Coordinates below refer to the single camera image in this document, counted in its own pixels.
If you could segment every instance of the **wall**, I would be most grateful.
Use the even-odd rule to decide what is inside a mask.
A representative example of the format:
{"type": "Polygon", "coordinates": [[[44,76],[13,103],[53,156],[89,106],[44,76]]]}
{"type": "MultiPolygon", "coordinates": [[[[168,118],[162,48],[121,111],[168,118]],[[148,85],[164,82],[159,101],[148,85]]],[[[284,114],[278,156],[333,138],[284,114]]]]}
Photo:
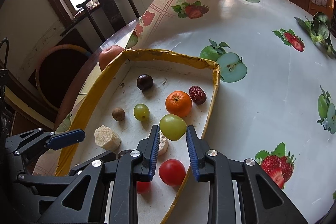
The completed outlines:
{"type": "Polygon", "coordinates": [[[62,30],[63,26],[47,0],[6,0],[0,10],[0,38],[8,37],[10,43],[7,67],[36,95],[28,78],[41,50],[57,44],[62,30]]]}
{"type": "MultiPolygon", "coordinates": [[[[126,23],[135,19],[128,0],[115,0],[126,23]]],[[[142,15],[153,0],[133,0],[142,15]]],[[[93,17],[105,38],[114,30],[102,9],[93,12],[93,17]]],[[[85,18],[75,26],[92,51],[101,40],[90,21],[85,18]]],[[[0,38],[8,37],[10,50],[7,67],[11,73],[33,94],[37,90],[28,82],[43,51],[54,47],[62,37],[64,27],[48,0],[6,0],[0,10],[0,38]]],[[[4,60],[5,48],[0,51],[4,60]]]]}

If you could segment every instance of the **green grape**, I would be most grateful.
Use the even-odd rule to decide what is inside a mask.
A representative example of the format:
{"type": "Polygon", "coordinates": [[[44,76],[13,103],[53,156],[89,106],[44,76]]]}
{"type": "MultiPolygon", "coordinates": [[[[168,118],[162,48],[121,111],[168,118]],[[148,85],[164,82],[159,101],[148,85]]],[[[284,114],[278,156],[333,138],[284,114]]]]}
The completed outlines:
{"type": "Polygon", "coordinates": [[[149,118],[149,109],[144,104],[137,104],[133,110],[134,117],[140,122],[146,121],[149,118]]]}
{"type": "Polygon", "coordinates": [[[167,114],[160,120],[160,130],[168,140],[177,141],[185,134],[187,124],[179,116],[167,114]]]}

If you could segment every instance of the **round table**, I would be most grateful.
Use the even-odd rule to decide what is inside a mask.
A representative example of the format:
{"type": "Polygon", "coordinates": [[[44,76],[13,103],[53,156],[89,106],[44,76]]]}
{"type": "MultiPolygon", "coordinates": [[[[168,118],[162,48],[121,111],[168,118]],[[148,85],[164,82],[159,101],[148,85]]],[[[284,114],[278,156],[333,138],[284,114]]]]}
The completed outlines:
{"type": "Polygon", "coordinates": [[[54,124],[54,130],[57,129],[57,127],[66,118],[73,107],[76,106],[85,97],[88,90],[100,75],[101,71],[99,66],[98,69],[94,69],[98,63],[99,54],[102,52],[102,50],[115,44],[125,48],[128,39],[130,38],[138,22],[139,19],[133,20],[131,23],[127,24],[125,27],[114,33],[85,62],[75,78],[72,80],[71,85],[63,98],[54,124]]]}

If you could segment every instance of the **mandarin orange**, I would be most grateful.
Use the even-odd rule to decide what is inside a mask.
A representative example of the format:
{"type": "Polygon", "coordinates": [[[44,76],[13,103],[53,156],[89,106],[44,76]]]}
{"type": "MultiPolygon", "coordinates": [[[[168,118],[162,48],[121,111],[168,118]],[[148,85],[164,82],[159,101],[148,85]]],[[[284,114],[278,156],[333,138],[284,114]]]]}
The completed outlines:
{"type": "Polygon", "coordinates": [[[170,114],[185,117],[191,110],[193,102],[188,93],[176,90],[168,95],[166,99],[166,109],[170,114]]]}

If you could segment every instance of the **red apple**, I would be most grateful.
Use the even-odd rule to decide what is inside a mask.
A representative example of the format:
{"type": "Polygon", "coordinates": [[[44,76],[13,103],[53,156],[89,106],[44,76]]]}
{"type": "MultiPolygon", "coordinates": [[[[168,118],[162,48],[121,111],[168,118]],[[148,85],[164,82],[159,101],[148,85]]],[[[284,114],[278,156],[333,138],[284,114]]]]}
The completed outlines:
{"type": "Polygon", "coordinates": [[[107,65],[115,59],[119,53],[121,53],[124,48],[118,46],[118,45],[113,45],[105,50],[103,50],[100,55],[99,55],[99,67],[100,70],[103,71],[104,68],[107,67],[107,65]]]}

